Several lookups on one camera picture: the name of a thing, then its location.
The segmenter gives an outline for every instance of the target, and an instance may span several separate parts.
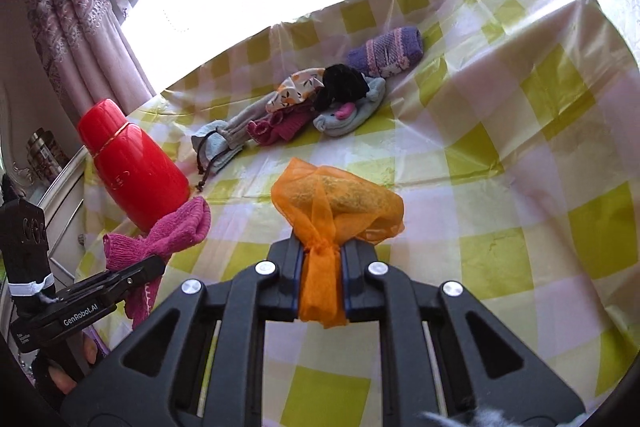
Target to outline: orange fabric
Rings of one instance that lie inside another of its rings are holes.
[[[402,198],[350,172],[293,158],[271,187],[271,201],[305,247],[300,319],[346,324],[339,247],[353,237],[376,245],[402,232]]]

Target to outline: red bottle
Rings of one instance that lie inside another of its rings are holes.
[[[94,105],[78,133],[108,193],[143,232],[189,199],[187,177],[113,100]]]

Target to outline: red bottle cap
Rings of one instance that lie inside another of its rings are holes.
[[[78,122],[82,143],[94,156],[108,140],[127,123],[127,119],[113,100],[101,100]]]

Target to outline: silver screw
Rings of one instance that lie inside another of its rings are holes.
[[[456,281],[449,281],[444,283],[442,287],[442,291],[446,293],[449,297],[458,297],[464,291],[462,284]]]
[[[182,283],[182,291],[187,295],[198,293],[202,288],[202,283],[196,279],[187,279]]]
[[[271,261],[260,261],[260,263],[255,265],[255,270],[260,275],[271,275],[276,271],[276,266]]]
[[[372,275],[384,275],[389,271],[389,267],[382,261],[373,261],[367,269]]]

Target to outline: plastic tablecloth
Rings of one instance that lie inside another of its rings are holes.
[[[158,301],[191,277],[231,279],[289,236],[270,188],[296,156],[400,194],[406,229],[376,247],[380,259],[421,282],[462,282],[595,405],[640,343],[640,75],[595,0],[347,0],[236,44],[129,120],[195,185],[194,130],[409,24],[424,58],[387,81],[355,133],[310,125],[286,144],[248,144],[207,182],[210,231],[173,256]],[[80,279],[104,269],[102,234],[139,233],[90,160],[84,201]],[[97,328],[114,346],[130,322],[120,306]],[[377,330],[269,323],[264,424],[380,425]]]

